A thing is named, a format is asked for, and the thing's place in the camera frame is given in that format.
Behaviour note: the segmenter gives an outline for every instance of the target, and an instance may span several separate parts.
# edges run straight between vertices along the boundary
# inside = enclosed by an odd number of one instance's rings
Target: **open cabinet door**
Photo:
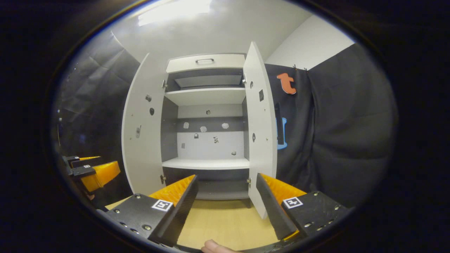
[[[122,119],[122,154],[133,193],[166,186],[161,180],[161,114],[167,79],[147,54],[131,83]]]
[[[248,113],[248,139],[250,161],[250,184],[248,196],[261,218],[266,218],[261,196],[256,189],[257,174],[276,176],[277,136],[275,109],[264,62],[254,42],[245,59],[244,67],[245,94]]]

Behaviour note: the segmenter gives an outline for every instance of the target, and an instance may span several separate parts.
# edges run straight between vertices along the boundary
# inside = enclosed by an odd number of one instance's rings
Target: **ceiling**
[[[168,59],[193,54],[246,53],[251,41],[266,60],[311,13],[281,0],[212,0],[208,13],[192,17],[140,27],[137,16],[130,14],[109,29],[138,61],[150,53],[166,65]]]

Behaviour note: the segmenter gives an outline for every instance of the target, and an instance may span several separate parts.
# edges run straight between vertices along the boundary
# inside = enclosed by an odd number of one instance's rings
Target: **blue object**
[[[286,148],[288,146],[288,144],[286,143],[286,136],[284,135],[284,126],[286,125],[288,120],[286,118],[282,118],[282,119],[283,119],[283,142],[284,143],[283,144],[277,144],[277,149],[278,150],[284,149],[284,148]],[[277,138],[278,138],[278,127],[277,127],[277,124],[275,124],[275,127],[277,128],[276,131],[277,131]]]

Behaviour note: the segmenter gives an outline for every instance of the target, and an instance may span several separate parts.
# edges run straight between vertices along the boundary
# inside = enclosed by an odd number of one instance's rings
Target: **white panel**
[[[238,159],[244,158],[244,132],[177,133],[178,158],[185,159]]]
[[[154,62],[145,56],[131,83],[122,119],[122,153],[133,193],[151,194],[161,184],[161,112],[165,73],[155,73]],[[152,97],[151,102],[145,96]],[[136,128],[141,127],[139,138]]]
[[[174,73],[194,69],[208,68],[242,68],[245,57],[243,54],[203,54],[172,59],[166,72]]]
[[[308,18],[272,53],[265,63],[311,69],[354,41],[317,16]]]
[[[217,76],[202,76],[202,77],[185,77],[175,79],[176,83],[181,88],[207,86],[207,85],[239,85],[242,76],[232,75],[217,75]]]
[[[166,97],[178,106],[202,104],[241,104],[245,98],[245,88],[179,90],[167,92]]]
[[[248,135],[251,187],[248,196],[253,202],[261,218],[267,216],[266,208],[256,189],[258,173],[276,177],[277,169],[277,139],[275,125],[275,109],[270,89],[269,78],[258,47],[250,44],[247,59],[244,64],[244,75],[247,81]],[[259,92],[263,91],[264,99],[260,101]]]
[[[178,107],[178,118],[242,117],[242,104],[207,104]]]
[[[180,169],[231,170],[246,169],[250,165],[250,162],[245,158],[216,160],[174,158],[163,162],[162,165],[164,167]]]

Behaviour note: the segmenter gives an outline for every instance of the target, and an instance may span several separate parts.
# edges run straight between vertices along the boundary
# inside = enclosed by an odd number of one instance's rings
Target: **wooden floor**
[[[106,206],[112,209],[124,200]],[[195,200],[178,238],[178,245],[201,248],[205,241],[234,250],[256,248],[277,242],[268,218],[262,220],[255,207],[241,200]]]

